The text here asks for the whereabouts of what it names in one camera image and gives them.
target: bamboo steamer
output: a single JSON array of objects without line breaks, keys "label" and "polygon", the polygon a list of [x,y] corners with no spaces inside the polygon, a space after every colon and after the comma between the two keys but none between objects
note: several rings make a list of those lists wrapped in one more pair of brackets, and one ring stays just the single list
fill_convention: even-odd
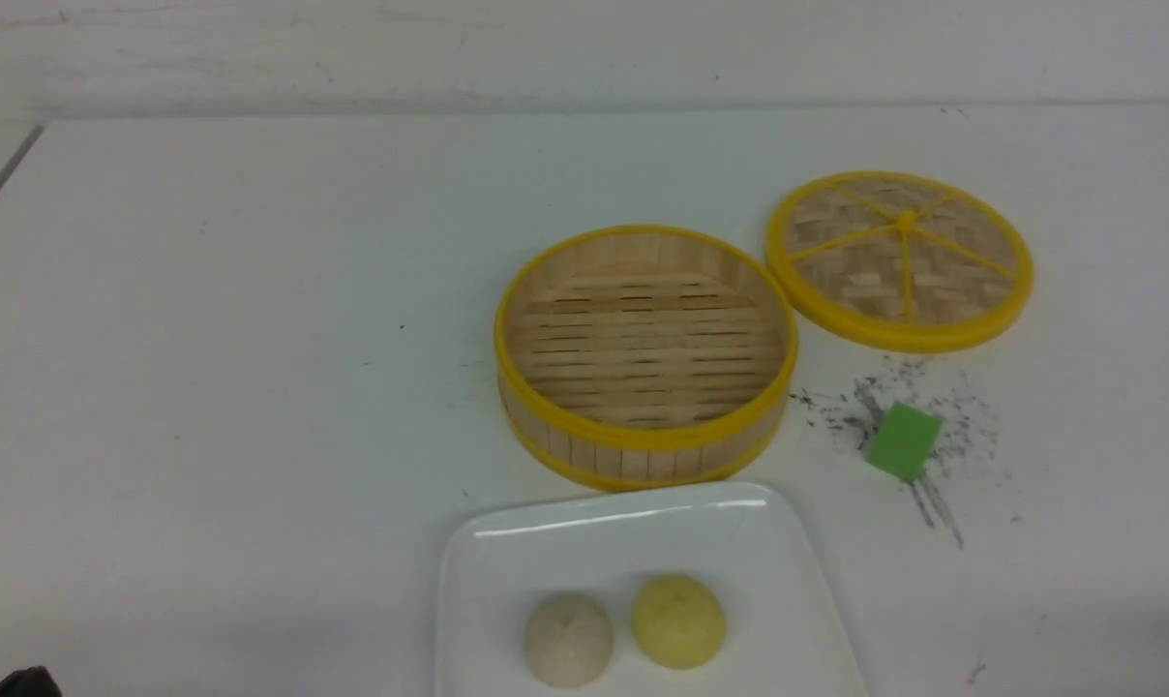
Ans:
[{"label": "bamboo steamer", "polygon": [[798,345],[774,277],[687,229],[568,239],[511,282],[494,323],[511,429],[606,491],[725,479],[774,436]]}]

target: green sponge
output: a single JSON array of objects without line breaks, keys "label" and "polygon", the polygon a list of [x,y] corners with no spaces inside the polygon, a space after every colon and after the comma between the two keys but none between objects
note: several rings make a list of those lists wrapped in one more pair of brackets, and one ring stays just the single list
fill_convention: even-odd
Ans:
[{"label": "green sponge", "polygon": [[869,464],[902,481],[920,479],[940,428],[938,416],[894,402],[869,448]]}]

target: white wall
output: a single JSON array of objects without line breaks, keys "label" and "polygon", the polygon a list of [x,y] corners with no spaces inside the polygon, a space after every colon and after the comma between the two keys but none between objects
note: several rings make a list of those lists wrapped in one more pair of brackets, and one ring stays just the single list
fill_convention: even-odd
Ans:
[{"label": "white wall", "polygon": [[1169,98],[1169,0],[0,0],[0,116]]}]

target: yellow rim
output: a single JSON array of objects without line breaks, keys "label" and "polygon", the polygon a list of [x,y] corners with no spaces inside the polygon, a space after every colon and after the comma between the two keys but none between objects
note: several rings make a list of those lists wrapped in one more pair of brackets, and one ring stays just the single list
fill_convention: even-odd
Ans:
[{"label": "yellow rim", "polygon": [[745,467],[748,467],[748,464],[752,464],[753,460],[756,460],[756,456],[761,455],[761,451],[765,450],[766,447],[769,447],[769,442],[773,441],[774,436],[779,433],[779,428],[770,428],[769,433],[763,435],[755,446],[748,449],[748,451],[740,454],[739,458],[735,458],[733,463],[727,464],[725,468],[713,470],[707,475],[696,477],[696,479],[650,482],[622,481],[611,476],[602,476],[597,472],[573,468],[570,464],[562,462],[562,460],[555,458],[554,455],[551,455],[548,450],[545,449],[545,447],[538,446],[526,433],[520,430],[520,427],[514,422],[514,419],[511,419],[511,412],[506,410],[506,405],[504,405],[504,412],[506,413],[506,419],[509,419],[511,433],[514,433],[514,436],[517,436],[517,440],[520,441],[520,444],[524,446],[539,463],[546,464],[546,468],[549,468],[551,471],[561,475],[563,479],[570,479],[582,486],[589,486],[589,489],[597,489],[599,491],[607,491],[610,494],[641,491],[643,489],[663,489],[663,486],[700,484],[703,481],[727,479],[731,475],[742,470]]},{"label": "yellow rim", "polygon": [[[607,237],[607,235],[635,233],[676,234],[680,235],[680,237],[694,239],[694,241],[721,248],[721,250],[726,250],[727,253],[731,253],[731,255],[739,257],[739,260],[750,267],[754,272],[761,275],[772,290],[775,290],[774,294],[779,297],[779,308],[783,310],[784,315],[787,315],[787,325],[789,330],[787,357],[784,357],[783,366],[780,367],[779,374],[774,377],[773,382],[767,385],[766,389],[762,391],[761,394],[758,394],[752,402],[747,402],[747,405],[739,407],[739,409],[731,412],[731,414],[703,425],[691,425],[691,427],[665,428],[658,430],[623,428],[618,427],[618,425],[594,422],[594,420],[584,419],[584,416],[573,414],[562,407],[554,405],[554,402],[546,400],[545,396],[537,393],[537,391],[532,388],[532,385],[528,385],[524,379],[524,375],[521,375],[517,370],[514,361],[511,360],[511,356],[509,354],[509,348],[506,347],[506,336],[503,327],[506,324],[506,313],[509,313],[511,296],[514,294],[514,290],[519,288],[524,278],[527,277],[528,272],[537,268],[537,265],[541,264],[546,257],[549,257],[560,250],[565,250],[567,247],[580,244],[581,242],[588,242],[590,239]],[[520,272],[517,274],[517,277],[514,277],[513,281],[511,281],[509,289],[504,292],[503,301],[499,303],[499,310],[497,310],[494,317],[494,354],[497,357],[497,365],[499,365],[499,375],[502,375],[502,379],[506,380],[506,385],[509,385],[514,395],[518,396],[519,400],[528,407],[528,410],[534,413],[538,419],[545,420],[546,423],[570,433],[573,436],[586,437],[586,440],[596,442],[596,444],[600,446],[620,447],[621,449],[629,450],[670,450],[678,449],[679,447],[705,446],[706,442],[720,441],[722,437],[734,436],[734,434],[745,430],[745,428],[750,427],[759,419],[761,419],[762,415],[767,414],[770,407],[774,407],[776,402],[779,402],[779,399],[784,396],[788,385],[791,382],[791,370],[795,366],[795,358],[798,352],[798,332],[795,329],[795,315],[791,312],[791,306],[787,303],[787,299],[784,299],[782,292],[777,292],[776,290],[779,290],[779,281],[776,281],[776,278],[768,272],[765,267],[756,263],[756,260],[753,260],[752,256],[746,255],[742,250],[732,244],[722,242],[720,239],[708,237],[708,235],[700,233],[692,233],[690,229],[659,225],[627,225],[580,234],[576,235],[576,237],[559,242],[558,244],[554,244],[554,247],[551,247],[549,250],[545,250],[540,253],[540,255],[534,256],[534,260],[528,261],[528,263],[520,269]]]},{"label": "yellow rim", "polygon": [[[855,180],[855,178],[867,178],[867,177],[880,177],[888,178],[888,180],[902,181],[906,184],[918,184],[920,186],[928,186],[931,188],[936,188],[943,194],[945,200],[957,199],[966,201],[977,208],[983,216],[988,218],[988,221],[992,222],[1002,234],[1010,242],[1010,248],[1015,250],[1015,270],[1012,275],[1015,281],[1014,290],[1010,291],[1010,296],[997,308],[992,308],[989,312],[984,312],[981,317],[971,318],[964,323],[954,323],[948,326],[925,326],[925,325],[912,325],[911,323],[892,323],[888,320],[879,320],[879,318],[870,318],[866,315],[855,312],[855,310],[846,309],[845,306],[835,303],[829,297],[821,295],[818,290],[807,281],[804,281],[798,272],[795,271],[793,265],[791,256],[784,246],[784,230],[788,229],[789,221],[795,213],[795,208],[804,202],[804,199],[809,195],[818,193],[823,188],[829,188],[846,181]],[[880,203],[874,201],[869,201],[862,195],[851,195],[851,198],[859,200],[872,207],[873,211],[881,212],[881,215],[891,216],[897,215],[894,211],[885,211]],[[924,215],[926,211],[921,211],[918,215]],[[885,230],[883,226],[873,230],[860,230],[860,233],[852,233],[855,239],[863,237],[863,235],[870,233],[877,233],[877,230]],[[916,234],[922,234],[926,237],[934,237],[931,233],[925,230],[918,230]],[[815,250],[809,250],[808,253],[814,253]],[[974,255],[968,250],[961,250],[962,255],[973,257],[974,261],[984,265],[996,264],[995,261],[987,260],[983,256]],[[987,343],[987,340],[992,339],[992,337],[1001,334],[1003,331],[1009,329],[1015,319],[1018,318],[1019,313],[1023,312],[1023,308],[1028,304],[1028,297],[1031,296],[1031,287],[1035,284],[1035,267],[1031,263],[1031,253],[1028,250],[1026,243],[1018,233],[1015,232],[1015,226],[1010,225],[1005,218],[1001,216],[998,212],[994,211],[988,203],[984,203],[980,199],[976,199],[973,194],[966,193],[961,188],[955,188],[948,186],[940,181],[931,180],[931,178],[913,177],[907,175],[907,173],[899,172],[844,172],[837,173],[837,175],[819,178],[816,181],[810,181],[809,184],[798,187],[793,191],[787,199],[783,199],[775,208],[774,215],[769,218],[769,225],[767,225],[766,233],[766,257],[769,262],[770,269],[774,271],[775,277],[779,277],[779,282],[782,284],[787,296],[789,297],[789,303],[798,310],[798,312],[804,313],[804,317],[810,318],[814,323],[817,323],[824,330],[833,332],[833,334],[839,334],[845,337],[845,339],[855,340],[856,343],[864,344],[867,346],[873,346],[876,348],[885,348],[888,351],[901,351],[907,353],[939,353],[945,351],[957,351],[960,348],[970,348],[980,344]],[[904,283],[911,282],[911,277],[904,277]],[[911,303],[912,296],[904,290],[904,299]]]}]

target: white plate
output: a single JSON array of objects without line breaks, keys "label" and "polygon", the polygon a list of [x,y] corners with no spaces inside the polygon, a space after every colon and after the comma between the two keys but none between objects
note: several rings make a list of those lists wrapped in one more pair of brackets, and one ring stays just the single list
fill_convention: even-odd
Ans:
[{"label": "white plate", "polygon": [[[722,651],[673,671],[632,641],[645,579],[687,573],[727,613]],[[864,697],[851,646],[801,522],[782,496],[721,482],[489,513],[447,544],[438,584],[438,697],[566,695],[524,665],[524,623],[548,595],[579,591],[615,622],[615,657],[580,697]]]}]

